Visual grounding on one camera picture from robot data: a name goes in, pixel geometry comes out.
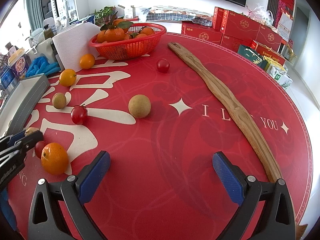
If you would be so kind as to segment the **large brown longan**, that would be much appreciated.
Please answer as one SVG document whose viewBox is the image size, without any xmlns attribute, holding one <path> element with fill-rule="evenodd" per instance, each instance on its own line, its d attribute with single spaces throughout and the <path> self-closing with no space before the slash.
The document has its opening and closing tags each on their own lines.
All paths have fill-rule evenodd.
<svg viewBox="0 0 320 240">
<path fill-rule="evenodd" d="M 146 95 L 137 94 L 129 100 L 128 109 L 135 118 L 144 118 L 151 111 L 151 102 Z"/>
</svg>

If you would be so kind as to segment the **white paper towel roll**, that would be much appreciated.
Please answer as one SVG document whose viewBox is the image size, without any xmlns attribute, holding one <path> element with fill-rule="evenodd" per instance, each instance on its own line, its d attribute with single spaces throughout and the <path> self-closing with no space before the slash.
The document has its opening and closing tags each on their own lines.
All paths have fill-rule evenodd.
<svg viewBox="0 0 320 240">
<path fill-rule="evenodd" d="M 53 37 L 53 43 L 65 69 L 78 72 L 80 59 L 85 54 L 98 57 L 95 48 L 90 47 L 89 41 L 100 32 L 100 28 L 91 23 L 73 24 Z"/>
</svg>

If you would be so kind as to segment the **green gift bag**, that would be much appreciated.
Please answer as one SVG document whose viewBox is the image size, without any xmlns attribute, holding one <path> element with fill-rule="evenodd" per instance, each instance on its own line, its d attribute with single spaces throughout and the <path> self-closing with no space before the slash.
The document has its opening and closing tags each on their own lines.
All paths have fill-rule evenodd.
<svg viewBox="0 0 320 240">
<path fill-rule="evenodd" d="M 256 64 L 260 68 L 264 68 L 267 64 L 264 58 L 249 46 L 241 44 L 238 48 L 238 54 L 247 59 L 248 61 Z"/>
</svg>

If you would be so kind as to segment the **potted green plant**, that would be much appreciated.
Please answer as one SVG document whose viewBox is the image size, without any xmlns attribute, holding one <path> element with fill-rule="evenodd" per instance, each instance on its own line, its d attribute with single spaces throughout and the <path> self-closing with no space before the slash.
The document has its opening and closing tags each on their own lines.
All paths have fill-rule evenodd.
<svg viewBox="0 0 320 240">
<path fill-rule="evenodd" d="M 116 13 L 116 7 L 105 6 L 98 11 L 94 11 L 94 22 L 96 25 L 101 26 L 108 22 L 111 17 Z"/>
</svg>

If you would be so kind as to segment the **yellow orange fruit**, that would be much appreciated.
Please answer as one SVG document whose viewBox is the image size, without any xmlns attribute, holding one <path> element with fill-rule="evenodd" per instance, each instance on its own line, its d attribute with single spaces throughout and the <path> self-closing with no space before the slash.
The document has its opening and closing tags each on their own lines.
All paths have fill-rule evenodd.
<svg viewBox="0 0 320 240">
<path fill-rule="evenodd" d="M 76 72 L 73 69 L 65 69 L 59 76 L 59 84 L 63 87 L 71 87 L 76 81 Z"/>
</svg>

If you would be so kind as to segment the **orange mandarin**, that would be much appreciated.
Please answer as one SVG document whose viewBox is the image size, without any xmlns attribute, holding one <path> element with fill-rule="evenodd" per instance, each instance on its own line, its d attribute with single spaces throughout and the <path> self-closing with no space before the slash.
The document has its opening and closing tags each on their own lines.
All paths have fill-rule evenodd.
<svg viewBox="0 0 320 240">
<path fill-rule="evenodd" d="M 65 173 L 68 164 L 68 154 L 62 145 L 57 142 L 52 142 L 43 148 L 41 165 L 49 174 L 58 176 Z"/>
</svg>

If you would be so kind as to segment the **blue rubber gloves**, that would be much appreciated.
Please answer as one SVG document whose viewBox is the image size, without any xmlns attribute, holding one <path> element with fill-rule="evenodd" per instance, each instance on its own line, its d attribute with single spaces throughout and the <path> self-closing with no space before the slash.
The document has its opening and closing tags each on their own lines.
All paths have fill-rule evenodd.
<svg viewBox="0 0 320 240">
<path fill-rule="evenodd" d="M 48 59 L 45 56 L 38 57 L 34 59 L 28 68 L 25 77 L 31 77 L 34 75 L 44 74 L 48 76 L 59 72 L 60 66 L 57 62 L 49 63 Z"/>
</svg>

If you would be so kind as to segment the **red gift box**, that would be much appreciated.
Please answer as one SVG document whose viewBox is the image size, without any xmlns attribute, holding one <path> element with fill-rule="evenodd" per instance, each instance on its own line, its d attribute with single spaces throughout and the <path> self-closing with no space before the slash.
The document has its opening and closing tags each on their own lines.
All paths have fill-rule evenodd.
<svg viewBox="0 0 320 240">
<path fill-rule="evenodd" d="M 206 27 L 191 22 L 182 22 L 181 34 L 199 38 L 214 44 L 220 44 L 222 33 L 212 27 Z"/>
</svg>

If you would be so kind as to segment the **long wooden stick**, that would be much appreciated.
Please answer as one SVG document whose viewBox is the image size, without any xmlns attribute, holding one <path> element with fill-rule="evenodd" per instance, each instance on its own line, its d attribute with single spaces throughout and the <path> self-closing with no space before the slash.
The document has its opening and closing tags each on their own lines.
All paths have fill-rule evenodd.
<svg viewBox="0 0 320 240">
<path fill-rule="evenodd" d="M 177 42 L 169 42 L 168 47 L 192 70 L 197 72 L 212 94 L 224 105 L 229 116 L 242 131 L 262 163 L 270 182 L 282 179 L 280 167 L 259 127 L 232 91 L 188 49 Z"/>
</svg>

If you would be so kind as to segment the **walnut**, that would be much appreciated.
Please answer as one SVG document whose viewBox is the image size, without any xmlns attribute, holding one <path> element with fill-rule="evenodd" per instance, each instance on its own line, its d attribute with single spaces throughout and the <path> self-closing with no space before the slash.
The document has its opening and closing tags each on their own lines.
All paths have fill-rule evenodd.
<svg viewBox="0 0 320 240">
<path fill-rule="evenodd" d="M 31 133 L 34 133 L 34 132 L 36 132 L 36 131 L 38 131 L 38 130 L 39 130 L 39 128 L 36 128 L 36 127 L 28 127 L 28 128 L 25 130 L 24 135 L 25 135 L 25 136 L 28 136 L 28 135 L 30 135 Z"/>
</svg>

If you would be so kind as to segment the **purple milk tea cup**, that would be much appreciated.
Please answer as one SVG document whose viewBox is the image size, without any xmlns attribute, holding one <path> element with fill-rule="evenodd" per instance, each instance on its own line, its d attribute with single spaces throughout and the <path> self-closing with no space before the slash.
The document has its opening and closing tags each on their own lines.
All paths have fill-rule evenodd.
<svg viewBox="0 0 320 240">
<path fill-rule="evenodd" d="M 9 58 L 9 66 L 19 80 L 23 80 L 29 69 L 28 58 L 23 48 L 18 49 Z"/>
</svg>

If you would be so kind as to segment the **small orange near roll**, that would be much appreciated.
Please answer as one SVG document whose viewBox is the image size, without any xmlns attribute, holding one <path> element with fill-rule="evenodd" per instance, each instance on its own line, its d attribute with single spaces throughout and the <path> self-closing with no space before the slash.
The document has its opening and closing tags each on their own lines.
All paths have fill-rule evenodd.
<svg viewBox="0 0 320 240">
<path fill-rule="evenodd" d="M 90 69 L 95 64 L 95 57 L 92 54 L 85 54 L 81 57 L 79 65 L 81 69 Z"/>
</svg>

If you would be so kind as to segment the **small red cherry tomato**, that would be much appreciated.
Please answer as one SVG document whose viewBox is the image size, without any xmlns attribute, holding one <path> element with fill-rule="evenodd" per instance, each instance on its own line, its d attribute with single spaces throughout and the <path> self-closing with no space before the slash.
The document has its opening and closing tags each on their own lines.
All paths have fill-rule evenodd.
<svg viewBox="0 0 320 240">
<path fill-rule="evenodd" d="M 45 146 L 46 146 L 46 142 L 42 140 L 42 141 L 38 141 L 34 147 L 35 155 L 39 159 L 41 159 L 42 150 L 44 149 Z"/>
</svg>

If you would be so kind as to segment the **red round table mat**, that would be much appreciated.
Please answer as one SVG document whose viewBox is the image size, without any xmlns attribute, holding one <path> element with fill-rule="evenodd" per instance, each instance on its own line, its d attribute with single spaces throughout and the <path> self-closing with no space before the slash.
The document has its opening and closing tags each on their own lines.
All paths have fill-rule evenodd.
<svg viewBox="0 0 320 240">
<path fill-rule="evenodd" d="M 100 150 L 111 168 L 87 209 L 109 239 L 215 239 L 235 213 L 213 170 L 213 154 L 222 151 L 245 174 L 267 179 L 243 133 L 199 75 L 169 48 L 177 42 L 233 92 L 251 114 L 279 164 L 300 220 L 310 194 L 311 146 L 298 109 L 287 93 L 259 67 L 206 42 L 165 35 L 147 57 L 107 63 L 83 72 L 73 88 L 55 78 L 30 123 L 47 142 L 68 151 L 78 172 Z M 166 59 L 167 73 L 156 63 Z M 67 105 L 52 98 L 63 93 Z M 151 111 L 129 113 L 129 100 L 146 95 Z M 84 124 L 71 120 L 74 106 L 88 111 Z"/>
</svg>

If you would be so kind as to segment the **small brown longan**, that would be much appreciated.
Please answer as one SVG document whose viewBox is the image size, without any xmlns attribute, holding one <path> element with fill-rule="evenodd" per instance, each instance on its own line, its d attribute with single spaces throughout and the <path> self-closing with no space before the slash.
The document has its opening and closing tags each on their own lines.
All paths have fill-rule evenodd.
<svg viewBox="0 0 320 240">
<path fill-rule="evenodd" d="M 56 93 L 52 98 L 52 105 L 56 109 L 63 109 L 67 105 L 66 96 L 63 93 Z"/>
</svg>

